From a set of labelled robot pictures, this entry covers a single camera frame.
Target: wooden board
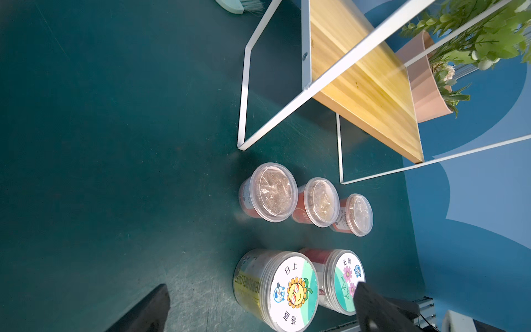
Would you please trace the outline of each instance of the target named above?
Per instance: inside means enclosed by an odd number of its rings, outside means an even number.
[[[374,28],[352,0],[310,0],[315,81]],[[380,44],[314,98],[414,163],[424,161],[407,71]]]

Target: blue wall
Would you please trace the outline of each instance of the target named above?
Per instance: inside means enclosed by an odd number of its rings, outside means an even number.
[[[366,13],[379,24],[403,0]],[[398,50],[406,40],[387,40]],[[419,125],[426,160],[531,133],[531,66],[510,59],[459,80],[459,117]],[[406,172],[427,296],[506,331],[531,330],[531,141]]]

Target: clear plastic lid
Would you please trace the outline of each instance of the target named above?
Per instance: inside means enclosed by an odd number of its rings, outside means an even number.
[[[365,236],[372,230],[372,208],[365,196],[352,194],[346,203],[346,217],[350,230],[357,236]]]
[[[304,188],[304,207],[316,226],[330,226],[339,215],[339,196],[336,188],[325,178],[310,179]]]
[[[251,176],[250,194],[258,214],[277,223],[288,218],[297,206],[297,183],[281,164],[265,163]]]

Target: sunflower label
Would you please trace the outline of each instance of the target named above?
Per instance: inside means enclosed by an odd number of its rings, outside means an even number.
[[[286,259],[271,283],[269,313],[286,332],[304,328],[313,318],[319,289],[317,276],[303,257]]]
[[[346,311],[355,311],[354,292],[359,282],[365,281],[365,272],[356,255],[350,252],[339,257],[334,275],[334,288],[339,305]]]

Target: cartoon sunflower sticker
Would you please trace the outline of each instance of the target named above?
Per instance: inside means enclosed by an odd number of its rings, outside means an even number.
[[[308,286],[308,279],[302,279],[299,277],[295,277],[295,279],[292,278],[292,280],[288,282],[288,305],[291,306],[293,309],[302,307],[302,305],[308,298],[308,292],[313,294],[312,289]]]

